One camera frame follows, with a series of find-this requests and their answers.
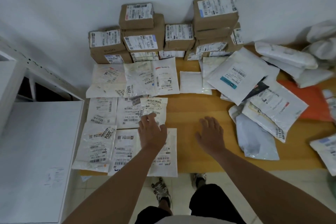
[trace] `hand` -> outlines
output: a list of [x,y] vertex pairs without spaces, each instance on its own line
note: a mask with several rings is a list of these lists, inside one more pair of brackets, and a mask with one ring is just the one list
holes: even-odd
[[202,135],[197,132],[196,140],[200,147],[213,158],[225,151],[223,140],[224,130],[214,117],[205,117],[200,119],[202,124]]
[[160,127],[156,124],[156,114],[144,115],[139,121],[138,132],[140,135],[141,148],[149,148],[159,152],[167,139],[166,125]]

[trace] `wall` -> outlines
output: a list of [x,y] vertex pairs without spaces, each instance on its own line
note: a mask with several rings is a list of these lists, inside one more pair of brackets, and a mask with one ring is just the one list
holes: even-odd
[[[94,64],[87,32],[117,24],[123,3],[144,1],[166,22],[193,17],[192,0],[1,0],[0,35],[87,88]],[[237,0],[237,7],[246,42],[301,42],[306,27],[336,16],[335,0]]]

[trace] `floor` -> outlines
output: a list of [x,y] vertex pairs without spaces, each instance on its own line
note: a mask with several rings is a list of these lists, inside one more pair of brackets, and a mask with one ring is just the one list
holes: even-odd
[[[328,188],[326,177],[327,171],[316,170],[296,170],[296,171],[272,171],[275,176],[295,185],[296,187],[309,193],[331,210],[336,212],[336,199]],[[108,177],[91,177],[86,182],[82,182],[80,176],[77,177],[77,186],[74,190],[71,208],[75,209],[87,196],[102,185]],[[172,211],[175,215],[189,215],[189,201],[194,193],[191,187],[190,175],[179,174],[178,178],[164,178],[170,195],[172,197]],[[226,173],[207,173],[207,183],[219,185],[241,214],[247,224],[262,223],[254,213],[243,195],[238,191]],[[143,185],[138,203],[134,209],[130,223],[134,223],[137,214],[149,205],[157,206],[156,197],[152,191],[152,178],[148,177]]]

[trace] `shoe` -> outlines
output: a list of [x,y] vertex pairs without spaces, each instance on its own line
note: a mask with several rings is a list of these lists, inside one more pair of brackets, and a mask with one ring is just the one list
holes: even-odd
[[154,194],[156,195],[157,202],[160,204],[160,201],[163,197],[166,197],[169,199],[169,208],[172,208],[172,201],[170,194],[168,192],[168,188],[163,181],[162,177],[158,177],[159,180],[155,184],[152,183],[152,188],[154,190]]
[[197,186],[196,186],[197,178],[203,178],[205,182],[207,181],[207,175],[205,173],[203,174],[193,173],[193,174],[190,174],[190,176],[191,176],[191,185],[195,190],[197,190]]

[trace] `table top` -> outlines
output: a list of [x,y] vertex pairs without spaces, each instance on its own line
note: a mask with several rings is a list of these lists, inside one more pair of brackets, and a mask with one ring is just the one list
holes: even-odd
[[[246,46],[255,52],[254,46]],[[177,75],[180,71],[200,71],[198,61],[176,59]],[[280,72],[278,80],[288,80],[289,76]],[[321,89],[330,89],[336,93],[336,78],[329,79],[318,85]],[[318,154],[309,146],[312,140],[320,139],[336,133],[332,122],[316,120],[297,120],[288,132],[286,143],[275,139],[280,160],[257,160],[247,158],[237,143],[236,125],[229,116],[228,110],[234,103],[221,100],[220,92],[212,90],[212,95],[205,94],[174,94],[168,98],[166,126],[177,128],[177,166],[179,173],[220,172],[223,169],[197,144],[194,134],[201,130],[199,119],[205,116],[215,117],[224,129],[226,147],[258,167],[271,170],[298,170],[324,168]],[[106,173],[81,170],[80,175],[107,175]]]

